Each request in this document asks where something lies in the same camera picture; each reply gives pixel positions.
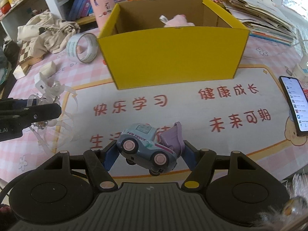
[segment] purple toy part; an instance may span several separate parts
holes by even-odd
[[[179,158],[185,149],[185,144],[182,137],[182,125],[176,122],[174,126],[167,131],[161,133],[161,143],[172,149]]]

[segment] smartphone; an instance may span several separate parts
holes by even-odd
[[[279,82],[289,104],[297,136],[308,136],[308,101],[298,79],[280,76]]]

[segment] toy car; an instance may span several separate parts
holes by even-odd
[[[182,126],[174,126],[161,133],[161,143],[154,141],[156,128],[146,124],[133,124],[125,129],[117,140],[117,147],[129,165],[138,164],[149,170],[152,176],[172,171],[185,149]]]

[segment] robotic arm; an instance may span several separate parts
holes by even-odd
[[[56,104],[37,105],[34,99],[31,106],[28,100],[1,99],[0,100],[0,142],[19,138],[23,129],[35,122],[45,122],[57,119],[61,114],[61,107]]]

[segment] pink wheel hub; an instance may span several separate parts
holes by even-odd
[[[123,143],[123,148],[126,151],[132,151],[135,147],[135,143],[132,140],[127,140]]]
[[[167,162],[167,157],[164,154],[157,154],[154,156],[154,162],[157,165],[164,165]]]

